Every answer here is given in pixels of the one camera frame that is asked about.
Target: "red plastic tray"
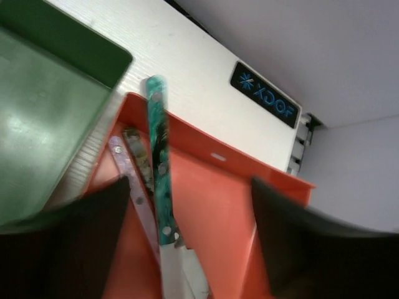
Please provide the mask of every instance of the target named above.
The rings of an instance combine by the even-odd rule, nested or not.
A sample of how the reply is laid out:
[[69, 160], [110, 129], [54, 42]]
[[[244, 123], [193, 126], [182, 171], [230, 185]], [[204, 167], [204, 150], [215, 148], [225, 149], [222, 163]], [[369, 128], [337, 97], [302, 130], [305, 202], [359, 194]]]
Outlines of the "red plastic tray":
[[[173, 211], [187, 246], [195, 250], [214, 299], [272, 298], [251, 203], [258, 176], [306, 205], [312, 184], [270, 167], [168, 114]], [[126, 126], [148, 147], [147, 103], [129, 93], [107, 136]], [[103, 145], [88, 190], [118, 176]], [[214, 157], [223, 157], [222, 161]], [[161, 298], [160, 272], [131, 203], [118, 241], [104, 298]]]

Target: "green plastic bin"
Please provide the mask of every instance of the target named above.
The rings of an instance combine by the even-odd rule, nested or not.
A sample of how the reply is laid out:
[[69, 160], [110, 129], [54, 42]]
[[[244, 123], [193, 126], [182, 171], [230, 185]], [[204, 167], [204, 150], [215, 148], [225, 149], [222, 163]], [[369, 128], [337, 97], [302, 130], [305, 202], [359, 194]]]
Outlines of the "green plastic bin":
[[44, 207], [132, 61], [45, 1], [0, 1], [0, 225]]

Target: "logo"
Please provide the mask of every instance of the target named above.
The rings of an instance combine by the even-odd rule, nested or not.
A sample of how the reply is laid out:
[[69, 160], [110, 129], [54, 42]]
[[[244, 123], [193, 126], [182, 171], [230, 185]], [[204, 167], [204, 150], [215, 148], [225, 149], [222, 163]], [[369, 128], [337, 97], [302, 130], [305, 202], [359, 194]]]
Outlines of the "logo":
[[291, 128], [295, 128], [299, 107], [242, 63], [237, 62], [230, 84]]

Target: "white wall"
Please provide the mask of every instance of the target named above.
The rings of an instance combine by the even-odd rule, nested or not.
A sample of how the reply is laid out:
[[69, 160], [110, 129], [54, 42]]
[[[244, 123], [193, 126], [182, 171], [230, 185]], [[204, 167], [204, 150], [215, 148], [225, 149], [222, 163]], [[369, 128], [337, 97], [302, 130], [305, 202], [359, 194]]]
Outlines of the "white wall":
[[397, 0], [176, 1], [326, 126], [399, 114]]
[[168, 109], [199, 129], [286, 170], [295, 130], [229, 84], [238, 58], [162, 0], [51, 0], [128, 49], [134, 66], [120, 87], [139, 91], [164, 75]]
[[315, 131], [299, 177], [310, 205], [378, 230], [399, 230], [399, 116]]

